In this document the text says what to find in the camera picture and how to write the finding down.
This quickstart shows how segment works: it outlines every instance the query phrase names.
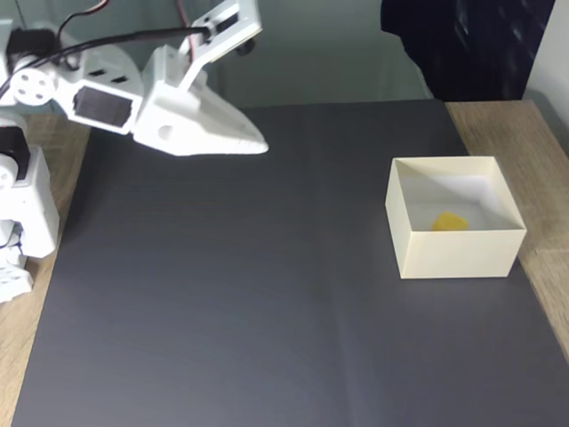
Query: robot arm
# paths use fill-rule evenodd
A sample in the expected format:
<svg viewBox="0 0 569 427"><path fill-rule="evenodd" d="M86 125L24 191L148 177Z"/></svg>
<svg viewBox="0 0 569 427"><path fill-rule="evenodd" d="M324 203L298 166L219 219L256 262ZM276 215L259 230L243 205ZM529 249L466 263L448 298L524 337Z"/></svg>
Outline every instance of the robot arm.
<svg viewBox="0 0 569 427"><path fill-rule="evenodd" d="M0 48L7 52L0 63L0 83L10 78L0 105L19 102L33 107L56 101L69 120L132 133L135 141L176 156L256 154L268 149L255 125L207 88L202 70L260 32L255 0L226 0L196 20L193 26L208 28L209 34L191 35L191 63L185 38L178 50L168 45L156 49L142 72L114 45L68 57L76 65L73 70L53 62L27 67L35 58L29 55L34 50L30 46L36 43L39 48L45 34L34 40L33 30L22 34L11 26L10 21L0 21ZM67 36L62 40L74 42ZM18 52L14 46L22 47ZM27 56L12 60L22 54Z"/></svg>
<svg viewBox="0 0 569 427"><path fill-rule="evenodd" d="M10 20L0 20L0 85L9 84L0 107L55 101L69 120L131 133L135 141L174 156L267 151L257 127L207 87L202 70L228 52L251 47L261 30L256 0L226 0L193 27L207 30L193 34L191 43L186 37L179 49L157 48L139 72L112 44L69 55L63 63L40 60L33 66L60 48L53 28L13 29ZM61 42L76 44L65 34ZM28 147L25 132L23 120L0 110L0 302L31 290L25 257L42 258L57 242L59 216L47 164L40 148Z"/></svg>

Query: cardboard box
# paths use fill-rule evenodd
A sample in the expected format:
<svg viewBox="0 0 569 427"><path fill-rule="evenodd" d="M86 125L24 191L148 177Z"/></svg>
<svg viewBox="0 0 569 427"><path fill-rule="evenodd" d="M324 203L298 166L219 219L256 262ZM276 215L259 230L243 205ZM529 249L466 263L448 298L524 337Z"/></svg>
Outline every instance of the cardboard box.
<svg viewBox="0 0 569 427"><path fill-rule="evenodd" d="M385 202L401 278L506 277L526 233L494 157L394 158ZM448 211L462 231L432 231Z"/></svg>

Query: yellow sponge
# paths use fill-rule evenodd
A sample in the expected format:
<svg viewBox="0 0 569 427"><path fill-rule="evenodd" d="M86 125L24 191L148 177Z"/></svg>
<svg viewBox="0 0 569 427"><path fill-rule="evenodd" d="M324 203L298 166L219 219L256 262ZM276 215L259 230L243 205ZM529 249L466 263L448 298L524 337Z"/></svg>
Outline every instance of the yellow sponge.
<svg viewBox="0 0 569 427"><path fill-rule="evenodd" d="M468 230L469 222L452 212L443 212L435 220L433 231Z"/></svg>

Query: wooden table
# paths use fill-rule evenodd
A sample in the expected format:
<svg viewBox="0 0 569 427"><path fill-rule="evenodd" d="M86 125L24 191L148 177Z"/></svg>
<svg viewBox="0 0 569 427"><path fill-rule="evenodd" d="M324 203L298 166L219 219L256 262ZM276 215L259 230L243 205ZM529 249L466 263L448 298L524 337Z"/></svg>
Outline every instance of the wooden table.
<svg viewBox="0 0 569 427"><path fill-rule="evenodd" d="M447 105L469 152L496 156L528 228L519 258L569 355L569 159L529 101ZM89 130L63 117L30 118L29 141L44 148L61 229ZM57 254L30 262L34 292L0 306L0 426L12 422Z"/></svg>
<svg viewBox="0 0 569 427"><path fill-rule="evenodd" d="M89 128L53 114L34 115L27 120L28 143L44 149L52 175L52 194L61 218L59 246ZM56 257L57 251L42 261L29 260L34 291L0 305L0 426L3 427L12 423Z"/></svg>

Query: gray surface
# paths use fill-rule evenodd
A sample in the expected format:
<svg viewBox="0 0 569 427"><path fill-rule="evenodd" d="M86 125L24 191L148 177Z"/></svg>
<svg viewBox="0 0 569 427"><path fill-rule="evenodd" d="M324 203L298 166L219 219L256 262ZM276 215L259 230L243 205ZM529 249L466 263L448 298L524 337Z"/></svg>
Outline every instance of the gray surface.
<svg viewBox="0 0 569 427"><path fill-rule="evenodd" d="M15 426L567 425L518 264L398 278L389 164L464 154L442 104L248 114L267 155L93 132Z"/></svg>

